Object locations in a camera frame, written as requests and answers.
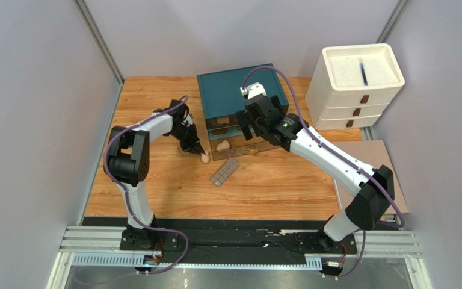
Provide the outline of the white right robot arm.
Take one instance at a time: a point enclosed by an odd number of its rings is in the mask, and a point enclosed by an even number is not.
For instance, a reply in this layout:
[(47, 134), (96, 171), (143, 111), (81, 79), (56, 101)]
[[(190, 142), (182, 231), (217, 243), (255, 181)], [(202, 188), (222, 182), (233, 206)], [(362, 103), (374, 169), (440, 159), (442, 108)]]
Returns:
[(375, 168), (340, 150), (298, 115), (286, 114), (277, 97), (247, 96), (245, 108), (236, 118), (246, 140), (256, 135), (303, 157), (348, 190), (353, 199), (323, 226), (325, 241), (339, 242), (358, 230), (370, 231), (393, 206), (394, 175), (390, 168)]

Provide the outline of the beige makeup sponge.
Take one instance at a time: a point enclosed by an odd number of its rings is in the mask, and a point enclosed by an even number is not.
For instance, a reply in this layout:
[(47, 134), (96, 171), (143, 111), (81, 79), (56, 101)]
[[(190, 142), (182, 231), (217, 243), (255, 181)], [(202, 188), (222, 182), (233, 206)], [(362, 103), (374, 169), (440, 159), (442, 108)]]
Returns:
[(202, 163), (207, 164), (210, 161), (209, 153), (207, 151), (203, 151), (203, 153), (201, 153), (200, 160)]
[(230, 143), (227, 140), (223, 140), (221, 143), (216, 145), (216, 151), (225, 151), (230, 149)]

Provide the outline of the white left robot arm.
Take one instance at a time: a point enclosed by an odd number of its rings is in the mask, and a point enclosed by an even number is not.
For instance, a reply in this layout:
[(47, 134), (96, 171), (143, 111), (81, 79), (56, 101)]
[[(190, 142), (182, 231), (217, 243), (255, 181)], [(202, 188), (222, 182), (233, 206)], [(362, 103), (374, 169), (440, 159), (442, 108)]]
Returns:
[(150, 169), (150, 144), (159, 137), (172, 136), (185, 153), (195, 154), (203, 162), (209, 155), (200, 144), (187, 96), (173, 99), (166, 109), (131, 126), (112, 128), (104, 153), (103, 170), (120, 189), (128, 224), (123, 231), (125, 246), (151, 250), (159, 244), (161, 232), (150, 207), (145, 180)]

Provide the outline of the transparent drawer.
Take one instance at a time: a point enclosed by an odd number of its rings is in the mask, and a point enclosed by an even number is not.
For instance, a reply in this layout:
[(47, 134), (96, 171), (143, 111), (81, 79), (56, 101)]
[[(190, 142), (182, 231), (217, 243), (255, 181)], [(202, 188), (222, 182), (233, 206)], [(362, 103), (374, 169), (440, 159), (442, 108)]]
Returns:
[[(208, 138), (211, 146), (213, 160), (222, 160), (229, 157), (256, 154), (258, 152), (275, 149), (268, 141), (261, 137), (256, 137), (253, 129), (250, 129), (253, 138), (246, 140), (239, 125), (225, 125), (221, 128), (208, 129)], [(216, 145), (223, 140), (230, 143), (230, 149), (216, 151)]]

